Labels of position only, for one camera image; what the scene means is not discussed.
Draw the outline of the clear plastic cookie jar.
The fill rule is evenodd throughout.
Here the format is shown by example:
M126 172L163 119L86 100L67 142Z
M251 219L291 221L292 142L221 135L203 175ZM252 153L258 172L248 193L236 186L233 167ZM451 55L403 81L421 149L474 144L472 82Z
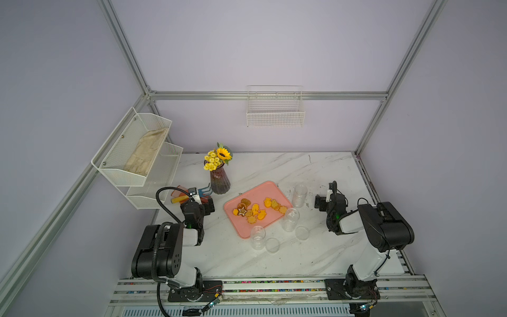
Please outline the clear plastic cookie jar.
M294 208L301 208L305 204L307 193L308 189L304 184L297 184L295 186L292 201Z

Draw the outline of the brown and orange cookies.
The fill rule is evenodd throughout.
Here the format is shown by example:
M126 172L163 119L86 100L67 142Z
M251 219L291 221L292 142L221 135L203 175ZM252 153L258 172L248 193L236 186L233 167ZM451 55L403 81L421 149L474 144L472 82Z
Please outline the brown and orange cookies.
M241 217L250 217L253 215L253 211L250 209L251 201L248 199L241 199L236 209L233 210L233 215Z

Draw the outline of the clear jar with orange cookies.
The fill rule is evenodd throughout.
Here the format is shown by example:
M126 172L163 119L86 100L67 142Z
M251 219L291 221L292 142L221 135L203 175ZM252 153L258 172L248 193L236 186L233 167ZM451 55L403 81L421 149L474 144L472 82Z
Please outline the clear jar with orange cookies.
M282 220L282 228L286 232L293 232L299 222L300 213L295 208L290 208L286 211Z

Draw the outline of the clear jar with brown cookies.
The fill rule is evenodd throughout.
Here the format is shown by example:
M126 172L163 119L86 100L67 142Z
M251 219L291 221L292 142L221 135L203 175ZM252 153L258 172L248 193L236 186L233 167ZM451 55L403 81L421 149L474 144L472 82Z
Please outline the clear jar with brown cookies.
M261 250L265 247L266 232L262 226L255 226L250 232L250 242L252 248L255 250Z

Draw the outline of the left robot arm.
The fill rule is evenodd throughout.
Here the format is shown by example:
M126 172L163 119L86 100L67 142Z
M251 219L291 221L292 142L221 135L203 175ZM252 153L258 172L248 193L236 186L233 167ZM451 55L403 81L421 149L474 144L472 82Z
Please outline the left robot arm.
M179 192L186 198L180 206L184 220L175 216L162 202L160 195L167 190ZM145 227L132 260L131 271L134 278L152 280L157 284L157 305L163 316L168 316L169 313L162 302L162 285L170 288L169 301L215 300L215 296L205 290L200 270L184 264L182 257L185 246L200 246L203 242L204 218L215 211L212 192L209 186L199 190L165 186L155 193L157 203L173 221Z

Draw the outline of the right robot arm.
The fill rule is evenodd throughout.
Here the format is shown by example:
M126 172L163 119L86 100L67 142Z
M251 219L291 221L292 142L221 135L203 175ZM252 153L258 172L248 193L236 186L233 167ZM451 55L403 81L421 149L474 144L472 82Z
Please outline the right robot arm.
M363 232L367 245L359 259L351 264L343 279L325 280L329 299L377 299L376 282L380 271L391 255L412 244L415 234L410 224L390 202L375 206L365 201L356 209L347 211L348 200L337 188L329 184L326 195L316 195L314 207L326 213L326 226L337 236Z

